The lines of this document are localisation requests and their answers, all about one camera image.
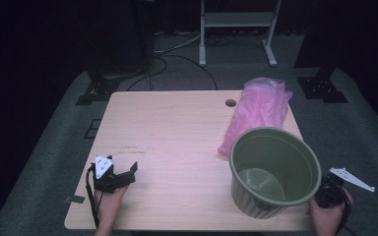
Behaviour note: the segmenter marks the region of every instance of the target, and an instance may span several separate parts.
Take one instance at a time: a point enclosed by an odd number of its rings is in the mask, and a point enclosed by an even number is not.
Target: green bucket
[[[254,218],[269,218],[301,205],[317,192],[321,167],[297,136],[276,128],[256,128],[234,142],[229,163],[235,204]]]

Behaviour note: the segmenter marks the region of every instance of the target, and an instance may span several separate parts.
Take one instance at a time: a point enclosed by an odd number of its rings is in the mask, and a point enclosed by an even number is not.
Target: pink plastic bag
[[[284,81],[268,78],[253,79],[244,84],[241,99],[232,116],[219,153],[229,156],[239,135],[256,127],[282,128],[291,91],[284,90]]]

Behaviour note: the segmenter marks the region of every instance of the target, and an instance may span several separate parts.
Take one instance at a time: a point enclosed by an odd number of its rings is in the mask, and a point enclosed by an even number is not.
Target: dark background
[[[84,36],[90,24],[96,29],[106,25],[89,21],[95,17],[87,15],[94,1],[79,2],[83,4],[0,0],[0,208],[64,92],[87,70],[81,58],[92,51],[87,37],[104,38],[102,42],[111,38],[95,31]],[[270,0],[261,5],[253,0],[234,2],[208,0],[207,9],[273,7]],[[284,0],[277,33],[306,32],[296,67],[319,67],[334,60],[378,112],[378,1],[343,2]],[[149,31],[199,28],[200,3],[196,1],[147,4],[145,16],[152,19]]]

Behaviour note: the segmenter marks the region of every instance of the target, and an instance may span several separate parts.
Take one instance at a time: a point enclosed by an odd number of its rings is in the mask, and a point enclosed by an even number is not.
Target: light wood desk
[[[95,229],[86,171],[96,155],[112,155],[115,173],[138,161],[115,229],[205,231],[305,231],[307,204],[270,219],[247,216],[231,197],[228,158],[218,154],[240,90],[116,92],[110,98],[71,203],[65,226]],[[300,136],[289,110],[283,128]]]

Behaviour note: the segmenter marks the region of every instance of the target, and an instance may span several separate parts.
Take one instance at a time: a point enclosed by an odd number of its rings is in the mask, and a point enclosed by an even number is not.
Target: gray tape piece
[[[82,204],[85,200],[85,197],[81,197],[81,196],[72,196],[72,197],[69,197],[67,196],[66,199],[64,199],[64,203],[65,204],[70,204],[70,203],[77,203],[77,204]]]

